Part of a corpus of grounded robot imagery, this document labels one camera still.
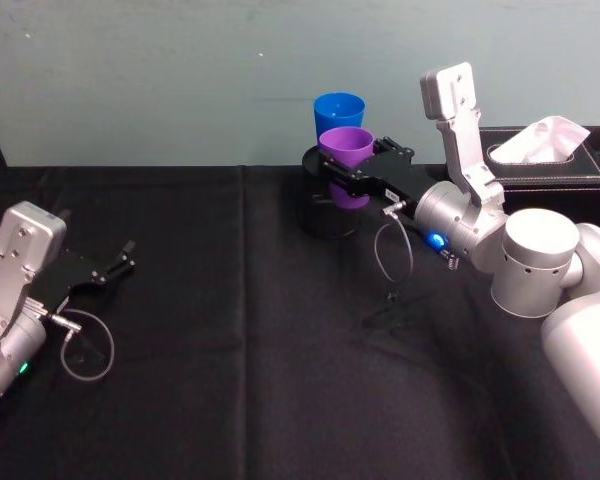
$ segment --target gray cable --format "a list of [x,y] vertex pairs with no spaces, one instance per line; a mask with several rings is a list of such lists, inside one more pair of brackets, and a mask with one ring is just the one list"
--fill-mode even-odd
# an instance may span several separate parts
[[380,234],[382,233],[382,231],[385,228],[391,226],[390,223],[385,223],[383,226],[381,226],[378,229],[376,236],[373,239],[373,252],[376,255],[376,261],[378,262],[378,266],[380,267],[380,270],[382,270],[382,274],[385,276],[385,278],[393,283],[401,283],[405,280],[408,280],[409,278],[411,278],[411,275],[413,275],[413,250],[411,249],[411,242],[409,241],[409,236],[407,235],[407,230],[404,228],[404,225],[402,225],[402,222],[400,221],[398,216],[395,213],[390,213],[389,216],[391,218],[393,218],[393,220],[395,220],[395,222],[398,224],[398,227],[400,227],[400,230],[402,230],[402,235],[404,236],[404,241],[407,244],[407,252],[409,252],[409,271],[403,278],[396,280],[387,273],[387,270],[384,268],[384,265],[382,264],[382,260],[380,260],[380,255],[378,254],[378,239],[380,238]]
[[115,359],[115,353],[116,353],[116,346],[113,341],[113,335],[111,335],[111,330],[109,330],[109,327],[107,327],[107,325],[102,320],[100,320],[98,317],[96,317],[93,313],[85,312],[84,310],[78,310],[76,308],[64,309],[64,310],[62,310],[62,313],[76,313],[78,315],[84,315],[86,317],[89,317],[89,318],[95,320],[104,329],[105,333],[107,334],[107,337],[109,338],[109,343],[111,345],[111,355],[109,356],[109,363],[107,364],[106,368],[98,375],[94,375],[93,377],[85,377],[82,375],[78,375],[77,373],[75,373],[73,370],[71,370],[69,368],[69,365],[67,365],[67,360],[65,357],[66,357],[66,353],[67,353],[67,345],[69,345],[69,342],[71,340],[69,340],[69,341],[65,340],[65,342],[62,344],[62,348],[60,349],[60,362],[62,363],[62,366],[64,367],[64,369],[67,371],[67,373],[69,375],[71,375],[76,380],[80,380],[81,382],[97,382],[98,380],[104,378],[104,376],[107,373],[109,373],[109,371],[111,371],[111,368],[113,367],[113,361]]

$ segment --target black tissue box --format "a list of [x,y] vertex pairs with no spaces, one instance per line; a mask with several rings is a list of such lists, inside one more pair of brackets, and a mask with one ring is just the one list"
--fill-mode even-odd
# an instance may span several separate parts
[[490,152],[524,127],[480,129],[485,163],[505,189],[505,211],[546,208],[560,212],[575,223],[600,227],[600,127],[591,132],[565,162],[502,164]]

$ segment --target black tablecloth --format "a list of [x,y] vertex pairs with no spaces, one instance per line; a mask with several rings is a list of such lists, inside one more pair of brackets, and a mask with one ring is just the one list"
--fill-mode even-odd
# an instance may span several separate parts
[[[540,322],[413,238],[395,290],[353,236],[296,222],[293,167],[9,169],[20,200],[73,212],[66,246],[137,242],[115,293],[77,298],[117,342],[85,385],[62,332],[0,402],[0,479],[600,479],[600,444],[560,384]],[[382,239],[395,273],[397,232]]]

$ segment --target stacked cups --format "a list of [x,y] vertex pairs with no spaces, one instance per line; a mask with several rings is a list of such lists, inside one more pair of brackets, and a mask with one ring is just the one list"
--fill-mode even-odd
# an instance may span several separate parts
[[[318,146],[349,169],[373,155],[373,134],[361,128],[364,101],[350,93],[327,93],[313,104]],[[366,205],[369,197],[350,197],[333,183],[329,185],[333,203],[345,209]]]

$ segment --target purple cup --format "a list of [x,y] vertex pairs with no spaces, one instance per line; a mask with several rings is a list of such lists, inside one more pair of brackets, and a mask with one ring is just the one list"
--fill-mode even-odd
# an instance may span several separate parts
[[[355,168],[373,155],[373,133],[360,127],[336,127],[327,130],[318,139],[320,150],[338,163]],[[355,209],[369,203],[369,197],[350,197],[342,187],[329,184],[333,203],[340,208]]]

